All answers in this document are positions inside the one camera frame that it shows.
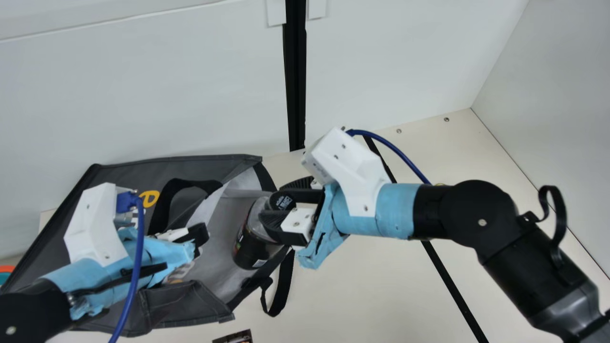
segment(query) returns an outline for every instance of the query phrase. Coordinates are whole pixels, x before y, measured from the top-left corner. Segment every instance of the black strap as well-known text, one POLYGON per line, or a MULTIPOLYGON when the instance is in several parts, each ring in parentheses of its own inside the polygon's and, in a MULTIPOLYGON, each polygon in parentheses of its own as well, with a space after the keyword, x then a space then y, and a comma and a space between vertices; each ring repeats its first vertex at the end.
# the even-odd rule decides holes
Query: black strap
MULTIPOLYGON (((381 156, 381 153, 379 153, 379 150, 377 149, 377 146, 375 145, 373 140, 370 137, 364 137, 364 142, 366 142, 366 144, 368 145, 368 148, 372 152, 374 152, 377 156, 379 156, 379 158, 381 158, 381 163, 383 163, 383 167, 386 170, 387 176, 390 177, 390 180, 392 181, 392 183, 396 183, 396 178, 392 174, 392 171, 390 171, 390 167, 388 167, 388 165, 384 161, 383 157, 381 156)), ((449 275, 449 272, 445 268, 445 265, 443 265, 443 262, 440 260, 439 255, 436 253, 436 250, 432 246, 432 243, 430 243, 428 241, 422 241, 422 245, 423 245, 423 248, 428 253, 430 260, 432 260, 432 264, 434 264, 434 267, 436 268, 436 271, 439 273, 440 278, 445 283, 445 287, 447 287, 447 290, 453 297, 453 301, 455 301, 456 305, 458 306, 457 308, 460 310, 460 312, 462 313, 462 316, 464 316, 464 319, 466 320, 466 323, 468 323, 470 330, 475 335, 476 340, 479 343, 483 343, 483 342, 489 343, 489 341, 485 337, 485 334, 483 333, 483 330, 479 326, 479 323, 476 321, 472 312, 470 312, 470 309, 468 308, 468 304, 466 304, 466 301, 462 297, 462 294, 460 294, 458 287, 453 282, 453 279, 451 279, 451 275, 449 275)))
POLYGON ((167 225, 170 220, 170 206, 171 201, 180 192, 185 188, 197 187, 203 189, 208 195, 214 193, 217 189, 222 187, 223 184, 216 181, 188 181, 183 179, 171 179, 169 180, 161 193, 159 194, 159 199, 155 205, 154 212, 152 213, 152 218, 150 221, 150 225, 148 226, 148 234, 158 234, 165 232, 167 229, 167 225))
POLYGON ((265 294, 267 293, 269 286, 271 286, 273 283, 273 280, 271 278, 267 278, 260 285, 260 304, 263 307, 263 311, 265 311, 265 313, 271 317, 276 317, 286 306, 288 293, 290 293, 290 283, 292 281, 292 270, 294 265, 295 251, 291 250, 282 261, 282 264, 279 266, 278 289, 275 291, 273 303, 269 309, 267 309, 267 298, 265 294))
POLYGON ((559 189, 555 186, 542 186, 542 188, 540 188, 540 190, 538 191, 538 201, 540 201, 542 211, 544 212, 544 217, 542 217, 542 219, 538 219, 538 217, 531 211, 527 212, 523 216, 528 221, 532 221, 534 223, 539 223, 547 219, 550 214, 550 206, 548 204, 547 198, 548 193, 551 193, 553 203, 555 204, 556 213, 555 234, 553 235, 553 239, 551 240, 550 254, 555 268, 561 269, 561 267, 564 266, 564 261, 561 257, 561 251, 559 250, 559 243, 561 243, 561 241, 565 237, 568 219, 567 211, 565 209, 564 198, 561 196, 561 192, 559 191, 559 189))

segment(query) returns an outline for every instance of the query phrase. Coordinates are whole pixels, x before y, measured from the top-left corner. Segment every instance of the bolt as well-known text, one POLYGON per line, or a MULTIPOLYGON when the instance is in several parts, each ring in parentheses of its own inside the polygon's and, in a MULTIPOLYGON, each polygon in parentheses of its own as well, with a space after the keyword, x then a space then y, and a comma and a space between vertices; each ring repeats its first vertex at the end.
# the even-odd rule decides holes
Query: bolt
POLYGON ((68 303, 70 304, 70 306, 74 306, 74 304, 76 304, 76 299, 74 298, 74 295, 72 293, 68 293, 67 297, 68 297, 68 303))

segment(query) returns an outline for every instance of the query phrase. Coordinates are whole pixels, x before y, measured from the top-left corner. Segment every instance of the floor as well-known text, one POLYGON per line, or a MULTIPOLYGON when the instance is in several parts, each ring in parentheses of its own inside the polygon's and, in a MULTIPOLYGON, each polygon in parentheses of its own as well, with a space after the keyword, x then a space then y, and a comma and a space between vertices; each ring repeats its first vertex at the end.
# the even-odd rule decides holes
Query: floor
MULTIPOLYGON (((470 109, 377 133, 403 149, 433 183, 483 179, 510 194, 520 212, 541 212, 534 186, 470 109)), ((419 183, 390 151, 382 154, 398 182, 419 183)), ((264 159, 277 185, 307 175, 301 155, 295 151, 264 159)), ((541 227, 551 234, 552 220, 541 227)), ((529 326, 478 264, 474 251, 449 241, 433 244, 490 342, 561 341, 529 326)), ((571 234, 561 247, 599 287, 601 308, 609 308, 606 275, 571 234)), ((235 316, 224 324, 156 330, 123 341, 207 343, 248 328, 257 343, 475 341, 422 245, 394 239, 352 236, 320 269, 295 267, 290 298, 280 316, 262 312, 257 292, 235 316)), ((70 332, 50 342, 98 343, 108 338, 70 332)))

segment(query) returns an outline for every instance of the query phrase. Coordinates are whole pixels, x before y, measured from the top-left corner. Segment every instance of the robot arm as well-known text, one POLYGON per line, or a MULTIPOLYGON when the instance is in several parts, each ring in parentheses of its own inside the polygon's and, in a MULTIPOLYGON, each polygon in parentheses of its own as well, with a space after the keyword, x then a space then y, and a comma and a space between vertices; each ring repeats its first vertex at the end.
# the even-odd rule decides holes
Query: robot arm
MULTIPOLYGON (((597 287, 559 249, 566 227, 556 188, 545 186, 540 193, 545 214, 547 192, 558 205, 558 227, 550 239, 535 215, 519 215, 510 196, 489 182, 389 183, 379 157, 338 129, 316 142, 302 164, 324 185, 319 215, 307 223, 312 230, 308 243, 296 254, 303 267, 318 268, 350 234, 451 239, 476 251, 533 327, 564 342, 610 342, 609 318, 599 312, 597 287)), ((294 226, 295 218, 303 222, 300 212, 293 210, 281 228, 294 226)))
MULTIPOLYGON (((136 228, 132 222, 132 206, 137 201, 132 190, 110 183, 83 191, 64 235, 70 264, 16 292, 0 295, 0 308, 18 309, 0 311, 0 341, 42 343, 103 316, 112 305, 126 299, 135 269, 138 232, 144 230, 140 210, 136 217, 141 225, 136 228)), ((197 247, 190 236, 197 233, 191 229, 175 231, 144 237, 137 289, 159 284, 195 257, 197 247)), ((199 244, 205 240, 198 239, 199 244)))

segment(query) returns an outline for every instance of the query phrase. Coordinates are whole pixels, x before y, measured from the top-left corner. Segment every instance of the blue tube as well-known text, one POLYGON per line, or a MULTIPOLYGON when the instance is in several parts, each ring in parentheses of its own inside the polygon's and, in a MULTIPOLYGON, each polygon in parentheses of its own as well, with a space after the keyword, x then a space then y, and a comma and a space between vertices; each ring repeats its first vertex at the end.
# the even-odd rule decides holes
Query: blue tube
POLYGON ((424 176, 424 174, 419 170, 419 168, 417 168, 415 166, 415 164, 413 164, 413 162, 411 162, 411 160, 402 152, 400 151, 400 149, 398 149, 398 147, 392 143, 390 143, 388 140, 386 140, 385 138, 381 137, 380 135, 374 134, 372 132, 369 131, 364 131, 364 130, 347 130, 345 131, 345 133, 347 133, 350 136, 355 136, 355 135, 361 135, 364 137, 370 137, 372 139, 375 139, 376 141, 382 143, 383 145, 387 146, 388 148, 390 148, 390 150, 394 151, 394 153, 396 153, 397 155, 400 156, 400 158, 404 161, 404 163, 406 163, 409 168, 411 168, 411 170, 417 175, 418 178, 420 178, 420 180, 425 183, 425 184, 431 184, 430 181, 428 181, 428 179, 424 176))
POLYGON ((131 306, 134 304, 135 295, 138 292, 138 282, 140 280, 140 269, 142 268, 142 253, 144 251, 144 232, 146 231, 144 228, 144 204, 143 200, 134 195, 133 201, 138 206, 138 237, 136 239, 135 244, 135 256, 134 256, 134 270, 131 275, 131 283, 129 284, 129 293, 127 293, 127 298, 125 299, 125 305, 123 306, 123 312, 121 313, 121 317, 118 320, 117 327, 115 331, 112 333, 112 337, 108 341, 108 343, 116 343, 119 336, 121 336, 121 332, 125 327, 125 323, 127 323, 127 318, 129 317, 129 312, 131 311, 131 306))

